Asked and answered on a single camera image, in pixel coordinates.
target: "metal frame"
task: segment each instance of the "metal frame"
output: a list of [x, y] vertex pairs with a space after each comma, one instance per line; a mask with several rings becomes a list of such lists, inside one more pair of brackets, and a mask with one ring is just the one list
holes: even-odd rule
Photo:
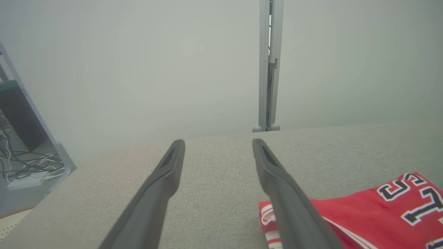
[[71, 157], [69, 157], [68, 153], [66, 152], [63, 145], [55, 140], [54, 136], [52, 136], [51, 132], [49, 131], [49, 128], [46, 126], [45, 122], [43, 121], [42, 116], [40, 115], [39, 111], [37, 110], [37, 107], [35, 106], [34, 102], [32, 101], [31, 97], [26, 91], [26, 88], [23, 84], [23, 81], [20, 79], [19, 74], [17, 73], [17, 70], [15, 69], [14, 65], [12, 64], [11, 59], [9, 58], [8, 54], [6, 53], [6, 50], [3, 46], [3, 44], [0, 41], [0, 53], [3, 55], [9, 69], [12, 72], [12, 75], [16, 78], [17, 83], [19, 84], [24, 96], [26, 97], [26, 100], [28, 101], [29, 105], [31, 106], [32, 110], [34, 111], [35, 115], [37, 116], [39, 122], [42, 124], [43, 129], [45, 130], [46, 134], [48, 135], [49, 139], [51, 140], [51, 143], [54, 145], [55, 150], [57, 151], [58, 155], [60, 156], [60, 159], [62, 160], [65, 170], [63, 172], [63, 175], [61, 175], [58, 180], [52, 185], [50, 191], [52, 191], [55, 187], [57, 187], [68, 175], [74, 171], [77, 167], [75, 167]]
[[260, 43], [259, 43], [259, 99], [258, 126], [253, 132], [266, 131], [266, 104], [268, 102], [268, 50], [269, 50], [269, 0], [260, 0]]
[[283, 33], [283, 6], [284, 0], [272, 0], [272, 28], [271, 28], [271, 52], [269, 63], [272, 69], [271, 99], [269, 108], [269, 130], [280, 130], [275, 123], [277, 108], [278, 77], [280, 74], [281, 37]]

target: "gray floor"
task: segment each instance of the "gray floor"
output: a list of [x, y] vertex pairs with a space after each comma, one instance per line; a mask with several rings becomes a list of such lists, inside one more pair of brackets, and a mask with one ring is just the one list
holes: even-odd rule
[[[52, 143], [47, 140], [43, 144], [41, 144], [34, 152], [38, 153], [55, 153], [55, 149]], [[22, 155], [20, 159], [32, 159], [38, 158], [38, 155]], [[0, 158], [3, 160], [5, 164], [6, 170], [9, 169], [8, 160]], [[21, 169], [23, 165], [18, 162], [11, 163], [12, 168]], [[41, 186], [30, 187], [18, 190], [9, 190], [8, 182], [6, 179], [0, 177], [0, 216], [13, 212], [18, 209], [22, 209], [29, 206], [37, 205], [45, 196], [49, 193], [49, 188], [57, 181], [57, 178], [53, 178], [45, 181], [45, 183]]]

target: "gray fabric surface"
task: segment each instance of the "gray fabric surface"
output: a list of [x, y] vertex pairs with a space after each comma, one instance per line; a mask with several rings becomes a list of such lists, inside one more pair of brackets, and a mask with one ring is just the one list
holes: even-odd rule
[[[252, 138], [262, 138], [309, 198], [334, 198], [419, 172], [443, 187], [443, 132], [374, 124], [187, 140], [160, 248], [267, 248]], [[9, 248], [96, 248], [170, 144], [137, 145], [91, 160], [3, 240]]]

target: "white backdrop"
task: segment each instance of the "white backdrop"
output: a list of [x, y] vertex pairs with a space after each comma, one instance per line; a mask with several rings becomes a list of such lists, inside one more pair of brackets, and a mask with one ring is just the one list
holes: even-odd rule
[[77, 166], [258, 125], [258, 1], [7, 0], [0, 41]]
[[282, 129], [443, 120], [443, 2], [285, 1]]

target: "white power strip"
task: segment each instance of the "white power strip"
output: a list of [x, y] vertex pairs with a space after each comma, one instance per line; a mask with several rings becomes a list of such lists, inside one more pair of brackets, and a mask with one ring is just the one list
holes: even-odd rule
[[17, 189], [22, 189], [22, 188], [27, 188], [27, 187], [35, 187], [35, 186], [40, 186], [45, 182], [45, 177], [41, 176], [41, 177], [34, 177], [32, 175], [25, 177], [23, 179], [17, 180], [14, 179], [9, 185], [8, 188], [10, 190], [17, 190]]

